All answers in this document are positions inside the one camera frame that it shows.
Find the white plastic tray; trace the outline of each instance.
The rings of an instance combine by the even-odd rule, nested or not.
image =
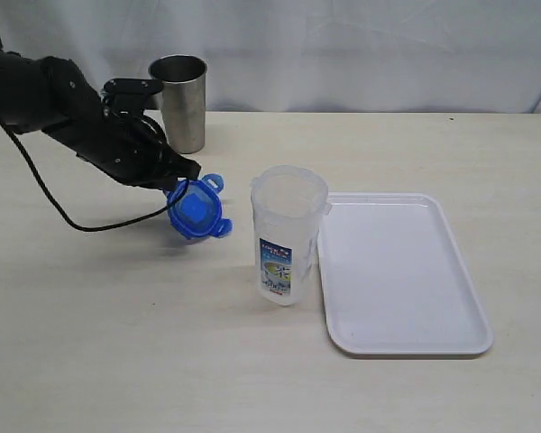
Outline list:
[[[493,334],[440,205],[332,193],[318,237],[328,332],[356,355],[478,355]]]

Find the metal tumbler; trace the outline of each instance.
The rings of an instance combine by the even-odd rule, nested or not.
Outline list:
[[[164,83],[156,99],[170,147],[178,153],[198,152],[205,146],[206,63],[171,55],[155,60],[148,71]]]

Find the white table surface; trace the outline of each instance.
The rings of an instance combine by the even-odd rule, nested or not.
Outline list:
[[[70,229],[0,130],[0,433],[541,432],[541,115],[207,115],[226,239],[165,216]],[[163,206],[44,135],[23,137],[85,225]],[[317,271],[282,308],[253,288],[249,182],[291,163],[334,191],[440,201],[495,333],[477,359],[357,360],[326,333]]]

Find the blue lid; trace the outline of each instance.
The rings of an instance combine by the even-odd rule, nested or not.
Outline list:
[[[186,187],[180,182],[174,191],[165,192],[167,202],[176,199]],[[233,222],[222,218],[223,205],[218,193],[225,183],[218,174],[207,174],[201,180],[191,180],[187,192],[169,209],[170,223],[187,239],[223,237],[233,230]]]

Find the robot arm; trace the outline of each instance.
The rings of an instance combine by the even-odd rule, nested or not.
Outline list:
[[[0,118],[16,134],[42,131],[124,185],[174,190],[200,173],[144,115],[161,91],[159,80],[115,78],[101,99],[71,60],[26,59],[0,41]]]

